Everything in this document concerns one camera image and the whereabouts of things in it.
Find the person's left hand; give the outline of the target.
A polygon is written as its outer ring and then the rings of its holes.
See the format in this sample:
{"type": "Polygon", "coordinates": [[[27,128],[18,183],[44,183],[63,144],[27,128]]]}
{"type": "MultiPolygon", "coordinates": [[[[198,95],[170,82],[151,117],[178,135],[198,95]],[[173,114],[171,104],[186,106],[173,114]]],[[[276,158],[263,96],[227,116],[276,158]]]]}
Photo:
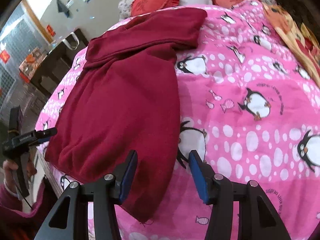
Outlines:
{"type": "MultiPolygon", "coordinates": [[[[5,160],[3,162],[3,171],[4,171],[4,181],[7,188],[14,194],[16,194],[16,186],[15,181],[12,176],[13,171],[18,169],[18,165],[12,160],[5,160]]],[[[27,163],[27,175],[28,178],[37,174],[37,169],[33,165],[33,163],[29,160],[27,163]]]]}

